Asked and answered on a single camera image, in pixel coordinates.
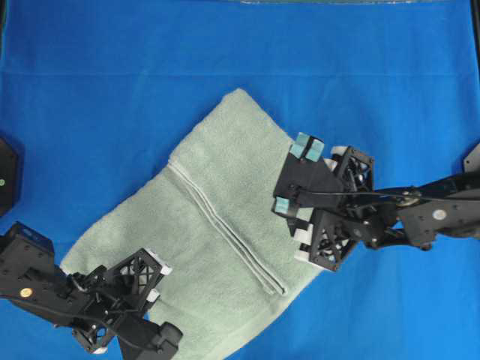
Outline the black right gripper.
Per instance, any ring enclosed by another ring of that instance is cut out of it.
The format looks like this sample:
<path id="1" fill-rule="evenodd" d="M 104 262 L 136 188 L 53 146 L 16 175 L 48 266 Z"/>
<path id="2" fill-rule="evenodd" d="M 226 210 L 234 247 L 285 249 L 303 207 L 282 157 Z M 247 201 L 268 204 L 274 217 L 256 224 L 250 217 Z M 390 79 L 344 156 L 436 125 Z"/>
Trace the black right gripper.
<path id="1" fill-rule="evenodd" d="M 319 269 L 337 271 L 358 244 L 378 250 L 398 243 L 393 228 L 395 199 L 374 191 L 374 159 L 346 145 L 334 145 L 323 156 L 325 143 L 298 133 L 288 152 L 289 176 L 326 176 L 331 172 L 343 184 L 336 208 L 314 208 L 309 220 L 298 217 L 300 205 L 293 199 L 274 198 L 272 212 L 285 218 L 289 233 L 299 243 L 294 258 Z"/>

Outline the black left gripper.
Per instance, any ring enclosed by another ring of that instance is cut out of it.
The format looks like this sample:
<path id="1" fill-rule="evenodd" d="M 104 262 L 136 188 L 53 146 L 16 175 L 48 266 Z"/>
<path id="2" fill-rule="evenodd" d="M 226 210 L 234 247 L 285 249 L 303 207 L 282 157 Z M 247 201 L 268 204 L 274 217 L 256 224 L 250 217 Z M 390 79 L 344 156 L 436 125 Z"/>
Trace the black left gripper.
<path id="1" fill-rule="evenodd" d="M 91 354 L 107 351 L 127 316 L 145 319 L 160 298 L 157 285 L 172 268 L 155 252 L 142 248 L 112 268 L 99 266 L 88 275 L 69 277 L 87 297 L 72 325 L 73 336 Z"/>

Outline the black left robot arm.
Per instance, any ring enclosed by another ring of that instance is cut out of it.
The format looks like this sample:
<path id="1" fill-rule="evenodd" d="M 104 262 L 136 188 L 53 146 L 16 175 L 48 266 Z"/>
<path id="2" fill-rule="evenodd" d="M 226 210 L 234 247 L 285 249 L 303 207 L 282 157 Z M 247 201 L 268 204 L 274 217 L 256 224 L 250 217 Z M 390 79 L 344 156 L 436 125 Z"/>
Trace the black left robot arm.
<path id="1" fill-rule="evenodd" d="M 141 248 L 89 274 L 64 273 L 53 243 L 20 222 L 1 237 L 1 297 L 55 327 L 68 327 L 88 353 L 100 355 L 118 339 L 123 359 L 172 359 L 182 332 L 145 318 L 158 300 L 157 285 L 171 272 Z"/>

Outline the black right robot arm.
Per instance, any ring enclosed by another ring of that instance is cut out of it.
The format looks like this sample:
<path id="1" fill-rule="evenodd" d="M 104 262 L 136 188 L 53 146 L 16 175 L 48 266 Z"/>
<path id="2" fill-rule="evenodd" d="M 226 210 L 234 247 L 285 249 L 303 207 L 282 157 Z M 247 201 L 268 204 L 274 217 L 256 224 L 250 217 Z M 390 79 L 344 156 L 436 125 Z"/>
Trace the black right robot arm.
<path id="1" fill-rule="evenodd" d="M 336 272 L 359 243 L 429 251 L 437 235 L 479 237 L 479 163 L 422 186 L 375 190 L 373 157 L 337 145 L 325 158 L 323 149 L 300 133 L 273 192 L 272 212 L 300 244 L 297 260 Z"/>

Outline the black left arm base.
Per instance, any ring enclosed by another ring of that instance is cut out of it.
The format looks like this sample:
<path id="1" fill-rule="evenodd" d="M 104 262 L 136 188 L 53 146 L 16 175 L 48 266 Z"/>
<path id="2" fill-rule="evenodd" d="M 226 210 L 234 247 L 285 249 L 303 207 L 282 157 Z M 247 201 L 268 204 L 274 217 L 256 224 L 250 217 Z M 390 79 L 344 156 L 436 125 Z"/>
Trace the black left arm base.
<path id="1" fill-rule="evenodd" d="M 14 136 L 1 131 L 1 217 L 21 199 L 25 147 Z"/>

